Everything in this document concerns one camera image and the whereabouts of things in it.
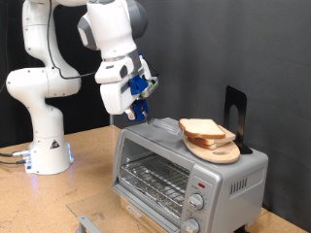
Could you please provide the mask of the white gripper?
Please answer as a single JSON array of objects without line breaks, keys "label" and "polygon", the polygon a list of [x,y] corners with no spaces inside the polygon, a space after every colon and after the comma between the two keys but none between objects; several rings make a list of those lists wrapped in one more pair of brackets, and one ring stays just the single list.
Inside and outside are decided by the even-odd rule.
[{"label": "white gripper", "polygon": [[100,85],[100,93],[105,109],[110,115],[121,115],[125,111],[129,120],[136,118],[134,112],[128,107],[138,95],[131,93],[128,79],[116,83],[103,83]]}]

